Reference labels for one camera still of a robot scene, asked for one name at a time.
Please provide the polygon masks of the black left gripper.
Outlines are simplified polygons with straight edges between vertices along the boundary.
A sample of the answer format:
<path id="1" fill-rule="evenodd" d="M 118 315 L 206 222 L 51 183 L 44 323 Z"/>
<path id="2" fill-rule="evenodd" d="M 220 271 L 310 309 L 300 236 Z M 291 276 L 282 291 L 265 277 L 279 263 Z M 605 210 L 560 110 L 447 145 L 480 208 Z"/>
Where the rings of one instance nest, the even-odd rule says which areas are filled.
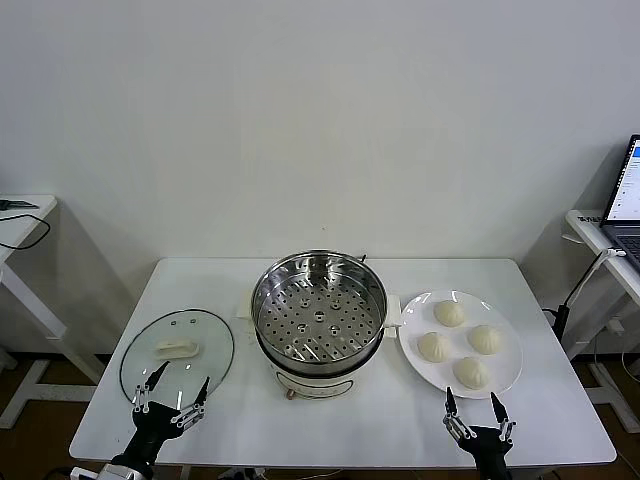
<path id="1" fill-rule="evenodd" d="M 207 376 L 194 402 L 179 413 L 178 410 L 150 400 L 164 371 L 170 364 L 164 361 L 143 384 L 136 386 L 132 419 L 136 431 L 124 452 L 112 459 L 113 465 L 133 469 L 138 473 L 152 473 L 163 444 L 179 438 L 205 416 L 210 377 Z"/>

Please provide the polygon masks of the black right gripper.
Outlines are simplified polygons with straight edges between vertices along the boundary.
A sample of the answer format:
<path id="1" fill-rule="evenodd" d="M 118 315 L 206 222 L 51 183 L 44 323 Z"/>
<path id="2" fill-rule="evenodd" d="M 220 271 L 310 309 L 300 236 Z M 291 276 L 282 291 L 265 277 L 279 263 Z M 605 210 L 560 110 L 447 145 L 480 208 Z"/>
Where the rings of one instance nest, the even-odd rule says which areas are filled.
<path id="1" fill-rule="evenodd" d="M 459 440 L 458 446 L 473 457 L 481 479 L 512 480 L 505 456 L 513 447 L 511 435 L 516 422 L 509 418 L 506 407 L 494 392 L 490 393 L 490 398 L 498 429 L 467 426 L 458 415 L 455 396 L 450 386 L 446 388 L 443 424 L 451 437 Z"/>

